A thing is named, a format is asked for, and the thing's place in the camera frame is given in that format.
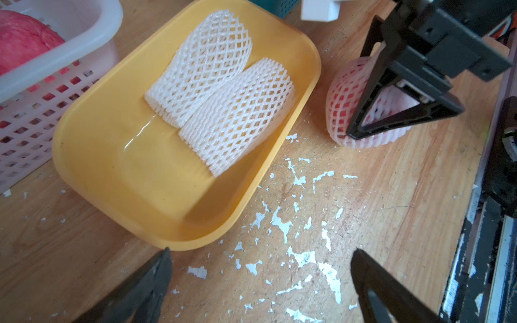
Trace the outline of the white foam net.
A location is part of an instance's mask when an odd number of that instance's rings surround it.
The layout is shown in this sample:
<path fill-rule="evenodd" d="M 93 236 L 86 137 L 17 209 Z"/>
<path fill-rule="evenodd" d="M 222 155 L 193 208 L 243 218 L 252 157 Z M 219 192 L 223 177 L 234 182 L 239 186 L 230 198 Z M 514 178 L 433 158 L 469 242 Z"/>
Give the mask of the white foam net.
<path fill-rule="evenodd" d="M 180 130 L 180 138 L 218 177 L 262 144 L 296 102 L 284 66 L 264 58 L 205 101 Z"/>

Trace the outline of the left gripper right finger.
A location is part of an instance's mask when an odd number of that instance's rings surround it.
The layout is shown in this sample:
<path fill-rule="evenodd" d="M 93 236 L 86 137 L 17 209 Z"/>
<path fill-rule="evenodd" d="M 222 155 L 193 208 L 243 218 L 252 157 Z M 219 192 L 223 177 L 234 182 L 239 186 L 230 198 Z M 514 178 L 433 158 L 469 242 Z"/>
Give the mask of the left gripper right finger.
<path fill-rule="evenodd" d="M 365 322 L 443 321 L 364 250 L 352 255 L 351 277 Z"/>

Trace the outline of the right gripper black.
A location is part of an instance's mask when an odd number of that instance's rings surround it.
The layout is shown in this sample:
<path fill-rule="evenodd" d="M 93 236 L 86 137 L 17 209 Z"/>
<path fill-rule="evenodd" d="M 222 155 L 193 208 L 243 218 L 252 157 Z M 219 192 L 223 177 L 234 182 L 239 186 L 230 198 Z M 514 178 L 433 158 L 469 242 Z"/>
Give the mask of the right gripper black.
<path fill-rule="evenodd" d="M 483 37 L 512 12 L 512 1 L 397 1 L 387 19 L 374 16 L 361 55 L 371 53 L 376 43 L 385 46 L 373 59 L 371 74 L 347 135 L 359 140 L 464 113 L 459 99 L 446 93 L 435 101 L 420 102 L 364 124 L 382 90 L 401 80 L 393 65 L 406 44 L 422 55 L 433 70 L 450 78 L 468 70 L 488 82 L 509 69 L 511 61 L 487 45 Z"/>

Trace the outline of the netted apple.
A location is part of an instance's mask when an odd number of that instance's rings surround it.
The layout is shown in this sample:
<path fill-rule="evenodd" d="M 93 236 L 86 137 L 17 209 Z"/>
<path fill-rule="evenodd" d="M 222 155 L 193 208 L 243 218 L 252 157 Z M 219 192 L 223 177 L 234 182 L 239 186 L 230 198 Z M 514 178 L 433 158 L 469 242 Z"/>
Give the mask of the netted apple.
<path fill-rule="evenodd" d="M 1 75 L 64 43 L 58 33 L 39 20 L 1 10 Z"/>
<path fill-rule="evenodd" d="M 410 129 L 398 128 L 360 140 L 346 134 L 374 64 L 372 57 L 360 57 L 351 61 L 336 75 L 329 88 L 325 106 L 327 130 L 332 140 L 340 146 L 353 149 L 375 148 L 398 140 Z M 398 87 L 387 87 L 374 102 L 364 124 L 369 125 L 391 117 L 416 105 L 417 101 Z"/>

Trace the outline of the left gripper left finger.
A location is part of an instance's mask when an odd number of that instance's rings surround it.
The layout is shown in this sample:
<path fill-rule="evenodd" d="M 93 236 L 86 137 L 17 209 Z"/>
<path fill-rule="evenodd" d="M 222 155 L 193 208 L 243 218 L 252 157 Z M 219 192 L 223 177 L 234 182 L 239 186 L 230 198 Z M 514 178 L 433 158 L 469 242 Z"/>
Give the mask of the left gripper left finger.
<path fill-rule="evenodd" d="M 172 277 L 170 249 L 155 254 L 76 322 L 158 322 Z"/>

